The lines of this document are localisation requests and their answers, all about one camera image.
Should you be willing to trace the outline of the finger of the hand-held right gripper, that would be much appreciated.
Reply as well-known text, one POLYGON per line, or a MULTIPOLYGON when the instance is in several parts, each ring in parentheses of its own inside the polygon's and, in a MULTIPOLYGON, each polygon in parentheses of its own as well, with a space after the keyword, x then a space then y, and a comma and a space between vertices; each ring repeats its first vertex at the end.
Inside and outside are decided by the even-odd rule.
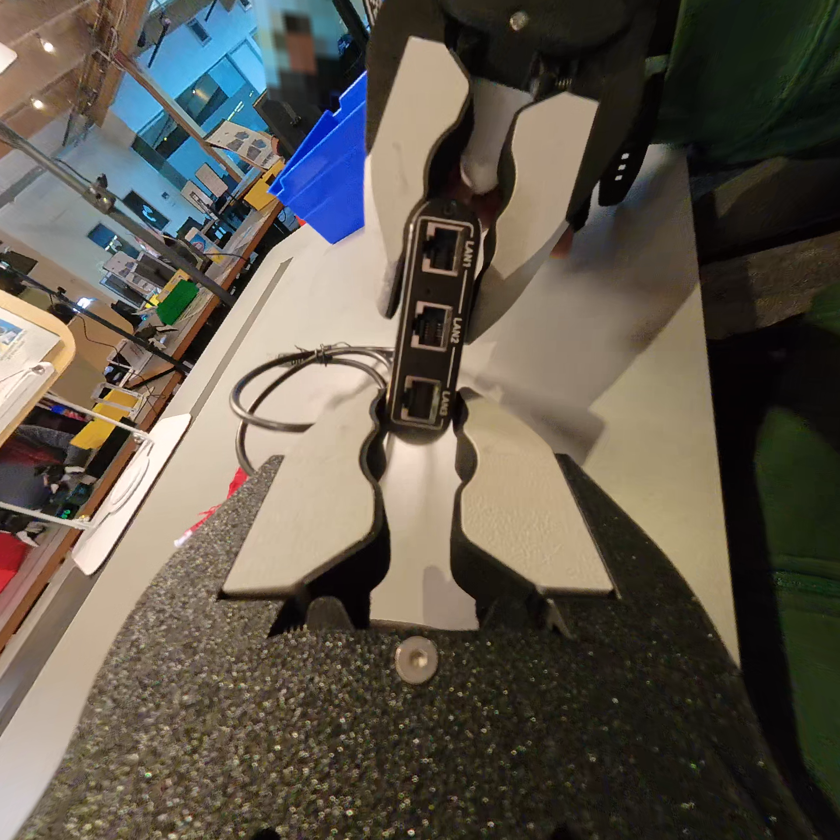
POLYGON ((468 76, 444 43, 408 38, 367 154, 367 231, 380 250, 376 307, 385 319, 400 307, 404 237, 426 200, 432 160, 468 94, 468 76))
POLYGON ((568 228, 567 213, 597 100, 566 91, 523 108, 502 147, 504 202, 485 246, 467 340, 474 342, 517 302, 568 228))

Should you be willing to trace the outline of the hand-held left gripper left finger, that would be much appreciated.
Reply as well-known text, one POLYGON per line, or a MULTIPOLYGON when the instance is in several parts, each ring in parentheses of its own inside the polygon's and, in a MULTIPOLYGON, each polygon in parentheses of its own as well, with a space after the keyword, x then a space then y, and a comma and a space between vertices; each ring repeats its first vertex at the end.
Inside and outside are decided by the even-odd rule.
POLYGON ((234 600, 290 603, 303 616, 322 597, 352 621, 371 618, 389 570, 380 487, 385 453, 378 387, 327 411, 283 458, 222 586, 234 600))

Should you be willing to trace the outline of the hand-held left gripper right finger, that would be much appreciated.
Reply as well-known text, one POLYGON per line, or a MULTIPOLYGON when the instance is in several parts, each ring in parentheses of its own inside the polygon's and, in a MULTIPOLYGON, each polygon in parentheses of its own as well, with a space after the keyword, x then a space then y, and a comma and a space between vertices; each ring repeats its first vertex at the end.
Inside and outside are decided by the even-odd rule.
POLYGON ((606 567, 565 468, 526 422, 489 397, 458 393, 451 574, 473 601, 479 628, 569 635, 567 596, 613 598, 606 567))

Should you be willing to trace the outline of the black ethernet port hub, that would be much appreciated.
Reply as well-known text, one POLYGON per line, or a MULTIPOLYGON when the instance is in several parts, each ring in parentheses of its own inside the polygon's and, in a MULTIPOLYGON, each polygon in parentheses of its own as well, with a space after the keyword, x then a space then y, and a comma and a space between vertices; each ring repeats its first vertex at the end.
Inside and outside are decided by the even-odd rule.
POLYGON ((406 235, 385 420, 414 443, 440 436, 455 405, 480 254, 480 221, 454 198, 421 205, 406 235))

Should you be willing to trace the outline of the blue plastic bin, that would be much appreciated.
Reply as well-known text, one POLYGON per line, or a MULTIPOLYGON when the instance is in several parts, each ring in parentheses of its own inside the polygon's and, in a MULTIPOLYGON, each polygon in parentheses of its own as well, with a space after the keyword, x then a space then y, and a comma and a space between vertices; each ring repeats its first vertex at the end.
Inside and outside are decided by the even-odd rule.
POLYGON ((364 72, 322 114, 268 190, 332 245, 364 225, 366 81, 364 72))

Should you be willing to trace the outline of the white display stand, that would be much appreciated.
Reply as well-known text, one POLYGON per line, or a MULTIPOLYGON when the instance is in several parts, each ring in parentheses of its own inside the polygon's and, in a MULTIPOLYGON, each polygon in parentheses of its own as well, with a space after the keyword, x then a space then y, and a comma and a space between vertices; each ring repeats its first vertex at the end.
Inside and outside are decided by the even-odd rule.
POLYGON ((67 405, 81 414, 127 431, 138 441, 121 475, 88 519, 66 520, 5 501, 1 507, 20 516, 79 531, 80 537, 71 551, 71 558, 84 574, 93 575, 116 549, 193 419, 188 413, 169 417, 158 421, 149 433, 145 433, 100 412, 71 402, 67 405))

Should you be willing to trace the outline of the yellow plastic bin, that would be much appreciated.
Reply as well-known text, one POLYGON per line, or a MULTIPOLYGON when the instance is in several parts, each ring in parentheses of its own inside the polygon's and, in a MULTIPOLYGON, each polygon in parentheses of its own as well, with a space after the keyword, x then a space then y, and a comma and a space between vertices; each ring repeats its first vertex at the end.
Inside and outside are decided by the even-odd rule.
MULTIPOLYGON (((107 390, 94 406, 94 412, 110 420, 123 423, 130 418, 137 396, 133 393, 107 390)), ((84 450, 99 449, 112 431, 117 431, 113 423, 105 419, 91 418, 88 423, 70 441, 70 446, 84 450)))

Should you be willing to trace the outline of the green plastic bin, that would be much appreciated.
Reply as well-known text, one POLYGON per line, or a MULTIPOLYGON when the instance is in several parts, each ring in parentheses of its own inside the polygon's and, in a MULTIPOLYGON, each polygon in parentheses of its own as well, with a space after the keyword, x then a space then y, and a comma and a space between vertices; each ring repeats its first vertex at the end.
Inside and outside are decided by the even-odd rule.
POLYGON ((198 286, 189 279, 179 279, 174 285, 168 284, 164 291, 164 297, 158 296, 155 313, 161 324, 171 327, 196 298, 198 286))

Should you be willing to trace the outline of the person's green sweater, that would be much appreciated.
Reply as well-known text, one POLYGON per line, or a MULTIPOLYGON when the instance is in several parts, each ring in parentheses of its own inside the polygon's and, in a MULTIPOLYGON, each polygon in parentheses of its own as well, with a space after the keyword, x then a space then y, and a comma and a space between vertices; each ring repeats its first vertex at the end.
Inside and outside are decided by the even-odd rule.
POLYGON ((754 467, 805 767, 839 796, 839 289, 792 325, 754 467))

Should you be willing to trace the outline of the wooden workbench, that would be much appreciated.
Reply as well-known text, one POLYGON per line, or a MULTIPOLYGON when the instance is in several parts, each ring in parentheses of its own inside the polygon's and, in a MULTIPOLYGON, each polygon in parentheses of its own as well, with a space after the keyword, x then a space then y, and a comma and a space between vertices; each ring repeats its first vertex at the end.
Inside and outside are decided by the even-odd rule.
MULTIPOLYGON (((252 212, 242 227, 232 237, 229 245, 242 259, 226 258, 223 264, 216 265, 221 270, 217 283, 230 291, 235 284, 243 283, 241 277, 253 264, 254 253, 269 236, 275 222, 283 221, 283 204, 272 197, 269 204, 260 211, 252 212)), ((228 313, 228 308, 209 293, 201 292, 191 307, 178 322, 179 331, 172 335, 172 348, 168 354, 184 363, 190 371, 200 350, 196 340, 209 321, 220 322, 228 313)), ((132 378, 131 387, 144 397, 145 401, 134 419, 136 427, 149 433, 162 416, 177 388, 186 378, 185 373, 175 370, 162 360, 147 361, 140 373, 132 378)), ((91 495, 80 509, 82 518, 92 518, 103 505, 112 487, 119 481, 126 470, 140 443, 131 436, 126 436, 116 448, 109 444, 105 447, 112 452, 111 460, 106 464, 101 476, 94 484, 91 495)), ((22 560, 14 577, 2 590, 1 594, 1 647, 5 648, 18 631, 27 614, 32 610, 48 583, 56 576, 67 555, 79 540, 81 532, 58 524, 50 524, 44 531, 43 541, 29 552, 22 560)))

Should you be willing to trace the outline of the silver metal pole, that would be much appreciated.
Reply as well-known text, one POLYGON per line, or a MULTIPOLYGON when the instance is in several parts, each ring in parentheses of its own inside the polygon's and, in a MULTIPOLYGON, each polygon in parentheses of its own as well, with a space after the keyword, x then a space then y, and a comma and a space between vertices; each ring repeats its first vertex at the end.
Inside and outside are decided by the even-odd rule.
POLYGON ((110 190, 98 181, 89 182, 79 174, 69 171, 62 163, 52 159, 47 154, 39 151, 26 138, 9 128, 5 122, 1 122, 1 141, 10 146, 14 151, 20 151, 36 163, 41 169, 59 179, 75 194, 78 194, 88 205, 96 209, 100 215, 110 217, 115 223, 124 227, 132 236, 138 238, 163 257, 179 270, 183 270, 195 283, 207 289, 218 298, 225 306, 231 308, 236 300, 222 286, 206 276, 196 268, 192 261, 182 257, 178 251, 168 246, 163 240, 162 234, 156 234, 142 225, 142 223, 124 213, 117 207, 117 198, 110 190))

